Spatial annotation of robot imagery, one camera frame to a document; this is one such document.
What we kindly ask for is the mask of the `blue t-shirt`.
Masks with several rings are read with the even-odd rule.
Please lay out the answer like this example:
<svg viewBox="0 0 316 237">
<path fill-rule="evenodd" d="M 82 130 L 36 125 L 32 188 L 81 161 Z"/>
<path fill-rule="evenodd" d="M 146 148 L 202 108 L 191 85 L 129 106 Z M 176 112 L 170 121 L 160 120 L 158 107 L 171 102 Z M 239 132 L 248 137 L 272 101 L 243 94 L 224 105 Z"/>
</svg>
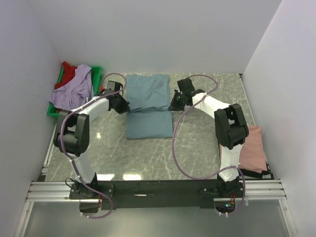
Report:
<svg viewBox="0 0 316 237">
<path fill-rule="evenodd" d="M 126 138 L 171 138 L 169 76 L 133 74 L 127 75 L 126 79 L 126 99 L 130 107 L 126 116 Z"/>
</svg>

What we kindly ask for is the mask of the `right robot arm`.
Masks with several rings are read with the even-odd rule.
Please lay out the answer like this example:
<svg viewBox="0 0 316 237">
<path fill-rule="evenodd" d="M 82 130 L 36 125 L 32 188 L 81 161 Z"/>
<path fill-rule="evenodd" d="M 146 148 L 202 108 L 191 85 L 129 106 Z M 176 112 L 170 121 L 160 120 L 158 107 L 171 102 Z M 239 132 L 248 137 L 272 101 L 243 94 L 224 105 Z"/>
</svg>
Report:
<svg viewBox="0 0 316 237">
<path fill-rule="evenodd" d="M 186 106 L 189 106 L 188 111 L 196 108 L 214 119 L 221 161 L 216 189 L 219 196 L 228 197 L 241 188 L 237 168 L 241 149 L 249 135 L 242 108 L 239 104 L 221 102 L 200 89 L 189 93 L 175 90 L 170 110 L 183 111 Z"/>
</svg>

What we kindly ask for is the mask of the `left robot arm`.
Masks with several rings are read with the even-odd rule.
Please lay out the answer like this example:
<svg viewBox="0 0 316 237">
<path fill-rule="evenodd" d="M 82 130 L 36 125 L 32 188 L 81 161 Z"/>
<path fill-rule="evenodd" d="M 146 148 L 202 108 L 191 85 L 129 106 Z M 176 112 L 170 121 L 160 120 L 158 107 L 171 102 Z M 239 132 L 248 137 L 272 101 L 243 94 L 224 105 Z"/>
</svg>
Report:
<svg viewBox="0 0 316 237">
<path fill-rule="evenodd" d="M 57 120 L 54 146 L 69 159 L 75 172 L 76 187 L 87 198 L 94 198 L 99 192 L 97 175 L 86 152 L 90 141 L 90 123 L 112 109 L 118 114 L 127 113 L 129 103 L 119 93 L 95 96 L 77 109 L 62 110 Z"/>
</svg>

